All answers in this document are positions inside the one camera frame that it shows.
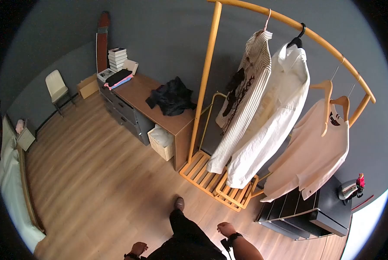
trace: black hanger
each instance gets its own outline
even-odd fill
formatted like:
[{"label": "black hanger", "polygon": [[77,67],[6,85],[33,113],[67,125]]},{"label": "black hanger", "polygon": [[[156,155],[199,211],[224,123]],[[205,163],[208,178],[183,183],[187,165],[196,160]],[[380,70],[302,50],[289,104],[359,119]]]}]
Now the black hanger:
[{"label": "black hanger", "polygon": [[287,48],[291,47],[292,45],[296,45],[298,48],[302,48],[302,40],[300,39],[301,36],[304,35],[305,33],[305,28],[307,27],[305,25],[305,23],[301,23],[302,24],[302,31],[301,33],[298,35],[298,37],[295,37],[292,39],[292,41],[286,46]]}]

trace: person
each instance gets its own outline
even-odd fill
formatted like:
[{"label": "person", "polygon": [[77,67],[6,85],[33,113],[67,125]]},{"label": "person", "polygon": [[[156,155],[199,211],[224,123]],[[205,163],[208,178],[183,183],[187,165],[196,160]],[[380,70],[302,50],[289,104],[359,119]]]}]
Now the person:
[{"label": "person", "polygon": [[[184,216],[184,204],[182,197],[178,197],[174,202],[174,210],[169,215],[174,235],[168,241],[147,258],[140,255],[148,249],[148,246],[143,242],[137,242],[132,250],[124,255],[124,260],[227,260],[201,228]],[[237,260],[264,259],[256,247],[236,232],[232,224],[222,222],[217,225],[217,230],[232,243],[234,257]]]}]

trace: black cabinet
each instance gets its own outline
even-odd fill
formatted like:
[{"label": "black cabinet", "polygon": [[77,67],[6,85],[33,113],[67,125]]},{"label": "black cabinet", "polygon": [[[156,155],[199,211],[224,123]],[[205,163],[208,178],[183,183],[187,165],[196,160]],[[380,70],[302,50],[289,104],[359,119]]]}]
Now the black cabinet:
[{"label": "black cabinet", "polygon": [[107,112],[144,145],[149,145],[148,132],[155,127],[155,123],[110,91],[99,79],[97,82]]},{"label": "black cabinet", "polygon": [[309,238],[310,235],[346,236],[351,201],[344,205],[337,197],[340,184],[333,176],[307,200],[303,200],[296,188],[270,203],[264,203],[256,222],[292,239]]}]

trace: gray wall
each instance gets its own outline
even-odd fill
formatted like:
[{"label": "gray wall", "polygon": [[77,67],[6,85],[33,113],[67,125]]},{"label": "gray wall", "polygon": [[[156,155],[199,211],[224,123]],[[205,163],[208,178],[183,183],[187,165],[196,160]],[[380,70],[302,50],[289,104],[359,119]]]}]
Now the gray wall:
[{"label": "gray wall", "polygon": [[20,118],[28,118],[33,126],[39,127],[56,111],[46,87],[46,76],[54,70],[59,70],[69,93],[71,95],[77,93],[77,84],[97,71],[95,51],[95,42],[89,42],[62,56],[41,71],[26,85],[7,110],[12,123],[15,124]]},{"label": "gray wall", "polygon": [[[360,172],[365,174],[364,196],[354,199],[353,206],[372,194],[378,197],[388,188],[388,65],[368,23],[349,0],[249,1],[306,23],[346,56],[374,92],[377,103],[368,104],[351,128],[350,151],[336,176],[344,182],[356,178]],[[197,99],[212,3],[114,0],[89,4],[86,0],[62,3],[43,0],[23,23],[3,64],[0,74],[3,112],[13,103],[9,109],[12,120],[29,117],[39,126],[54,111],[44,84],[45,76],[54,69],[60,70],[72,93],[76,91],[75,84],[95,71],[94,44],[88,42],[94,39],[103,10],[111,13],[109,47],[127,48],[129,59],[139,62],[138,72],[162,83],[180,76],[194,91],[193,99]],[[216,90],[225,92],[225,84],[238,67],[245,42],[264,27],[265,21],[264,15],[223,6],[205,104],[209,104]],[[269,20],[268,30],[273,32],[269,42],[272,54],[298,34],[274,19]],[[308,37],[302,39],[311,82],[329,79],[340,61]],[[341,67],[333,80],[332,97],[347,95],[355,81]],[[356,85],[350,97],[350,113],[363,96],[363,90]],[[311,90],[303,114],[322,97],[322,91]],[[207,151],[212,153],[216,148],[219,134],[212,122],[204,144]]]},{"label": "gray wall", "polygon": [[[368,83],[377,103],[368,104],[351,128],[350,151],[336,176],[344,182],[357,178],[360,172],[365,174],[364,196],[355,198],[353,206],[372,194],[381,195],[388,188],[388,65],[362,14],[349,0],[249,1],[305,23],[341,51]],[[139,73],[163,83],[180,76],[194,90],[193,99],[196,99],[213,7],[205,0],[112,1],[108,7],[109,45],[127,48],[129,59],[139,62]],[[264,15],[223,5],[205,104],[209,104],[216,90],[225,92],[224,86],[238,67],[245,42],[264,27],[265,21]],[[298,35],[295,29],[274,19],[269,20],[268,30],[273,32],[273,39],[269,41],[272,54]],[[340,61],[307,36],[302,39],[311,82],[330,79]],[[355,81],[341,67],[333,80],[332,97],[347,95]],[[356,85],[350,97],[350,113],[363,96],[364,91]],[[322,91],[311,90],[303,114],[320,98],[323,98]],[[204,146],[212,152],[219,142],[220,131],[211,123],[209,132]]]},{"label": "gray wall", "polygon": [[36,3],[16,32],[0,71],[3,113],[42,70],[95,40],[97,22],[106,3],[102,0]]}]

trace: black wristband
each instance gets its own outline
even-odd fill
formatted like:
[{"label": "black wristband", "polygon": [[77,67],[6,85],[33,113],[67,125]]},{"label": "black wristband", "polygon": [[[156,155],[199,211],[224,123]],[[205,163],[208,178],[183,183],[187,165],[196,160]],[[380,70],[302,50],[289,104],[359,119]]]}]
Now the black wristband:
[{"label": "black wristband", "polygon": [[134,253],[128,253],[128,254],[124,255],[124,258],[126,258],[127,256],[133,258],[134,260],[140,259],[140,258],[139,258],[137,255],[135,255]]},{"label": "black wristband", "polygon": [[228,241],[230,242],[230,244],[233,244],[233,240],[235,240],[237,237],[243,237],[242,234],[236,232],[234,234],[231,234],[229,237],[228,237]]}]

